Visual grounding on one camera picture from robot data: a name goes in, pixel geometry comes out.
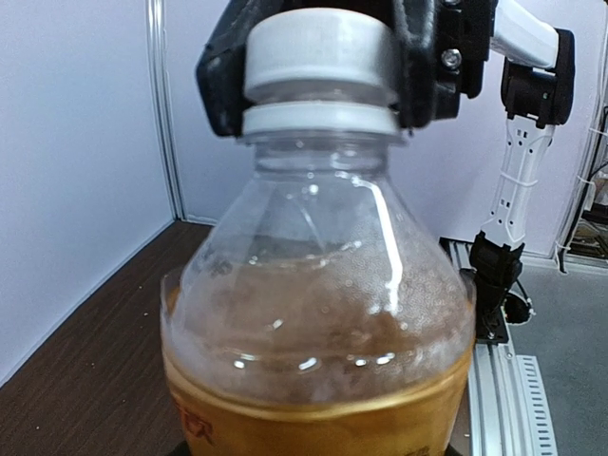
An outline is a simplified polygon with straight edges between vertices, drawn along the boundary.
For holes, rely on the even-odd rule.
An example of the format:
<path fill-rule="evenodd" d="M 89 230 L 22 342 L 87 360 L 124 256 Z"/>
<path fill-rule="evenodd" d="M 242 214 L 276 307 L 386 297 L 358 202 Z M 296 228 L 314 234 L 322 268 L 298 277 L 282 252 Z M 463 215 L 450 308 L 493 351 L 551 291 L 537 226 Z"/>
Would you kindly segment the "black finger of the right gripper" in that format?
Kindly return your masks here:
<path fill-rule="evenodd" d="M 230 1 L 204 46 L 196 79 L 208 122 L 219 137 L 242 135 L 244 111 L 251 106 L 243 95 L 247 39 L 283 6 L 277 0 Z"/>
<path fill-rule="evenodd" d="M 443 52 L 462 35 L 460 1 L 393 1 L 398 58 L 398 120 L 405 129 L 454 119 L 460 108 L 461 66 L 449 69 Z"/>

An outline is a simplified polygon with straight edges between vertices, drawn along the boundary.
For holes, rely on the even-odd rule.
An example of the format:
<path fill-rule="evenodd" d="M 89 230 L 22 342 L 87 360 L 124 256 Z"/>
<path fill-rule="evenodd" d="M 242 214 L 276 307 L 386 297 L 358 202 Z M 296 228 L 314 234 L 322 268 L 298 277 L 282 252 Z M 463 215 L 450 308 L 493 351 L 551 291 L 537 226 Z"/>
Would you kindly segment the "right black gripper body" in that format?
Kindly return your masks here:
<path fill-rule="evenodd" d="M 439 61 L 456 91 L 476 98 L 494 34 L 497 1 L 439 2 Z"/>

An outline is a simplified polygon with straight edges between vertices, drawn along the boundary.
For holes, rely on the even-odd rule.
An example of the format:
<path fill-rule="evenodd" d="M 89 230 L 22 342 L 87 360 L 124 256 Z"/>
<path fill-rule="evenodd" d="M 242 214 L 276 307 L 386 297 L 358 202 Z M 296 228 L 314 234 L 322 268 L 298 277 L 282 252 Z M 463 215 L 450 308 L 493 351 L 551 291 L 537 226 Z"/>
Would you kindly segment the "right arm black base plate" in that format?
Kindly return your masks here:
<path fill-rule="evenodd" d="M 465 284 L 467 298 L 475 308 L 476 342 L 507 343 L 509 336 L 502 310 L 506 290 L 488 283 L 473 269 L 461 268 L 459 274 Z"/>

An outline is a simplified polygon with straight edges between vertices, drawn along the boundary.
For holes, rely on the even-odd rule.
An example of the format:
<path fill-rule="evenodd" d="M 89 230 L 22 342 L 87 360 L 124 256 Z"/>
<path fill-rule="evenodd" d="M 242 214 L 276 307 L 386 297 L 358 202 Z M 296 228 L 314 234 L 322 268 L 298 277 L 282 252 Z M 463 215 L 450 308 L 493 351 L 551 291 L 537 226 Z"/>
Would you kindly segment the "amber tea bottle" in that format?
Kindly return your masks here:
<path fill-rule="evenodd" d="M 473 284 L 387 177 L 396 135 L 253 135 L 255 174 L 161 282 L 182 455 L 443 455 Z"/>

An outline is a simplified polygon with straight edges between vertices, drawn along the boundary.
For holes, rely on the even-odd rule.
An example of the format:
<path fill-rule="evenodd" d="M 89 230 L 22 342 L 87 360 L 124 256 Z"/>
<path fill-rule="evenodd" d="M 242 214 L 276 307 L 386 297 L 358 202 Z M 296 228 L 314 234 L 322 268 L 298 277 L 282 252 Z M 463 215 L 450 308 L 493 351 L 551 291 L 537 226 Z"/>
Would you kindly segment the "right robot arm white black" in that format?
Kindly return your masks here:
<path fill-rule="evenodd" d="M 412 130 L 458 115 L 479 95 L 491 52 L 504 58 L 506 140 L 488 220 L 469 254 L 481 343 L 508 339 L 531 305 L 514 295 L 542 158 L 573 104 L 575 38 L 515 1 L 231 1 L 196 67 L 220 137 L 253 130 L 256 107 L 303 98 L 380 105 Z"/>

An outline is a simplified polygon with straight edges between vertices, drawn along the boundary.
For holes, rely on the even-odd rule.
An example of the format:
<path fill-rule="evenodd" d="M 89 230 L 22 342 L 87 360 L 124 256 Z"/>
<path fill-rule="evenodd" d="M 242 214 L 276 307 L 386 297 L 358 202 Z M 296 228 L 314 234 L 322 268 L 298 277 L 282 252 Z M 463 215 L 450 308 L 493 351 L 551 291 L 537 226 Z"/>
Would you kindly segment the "white cap of tea bottle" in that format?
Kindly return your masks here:
<path fill-rule="evenodd" d="M 246 42 L 245 136 L 277 131 L 396 137 L 398 46 L 380 21 L 344 9 L 297 9 L 257 24 Z"/>

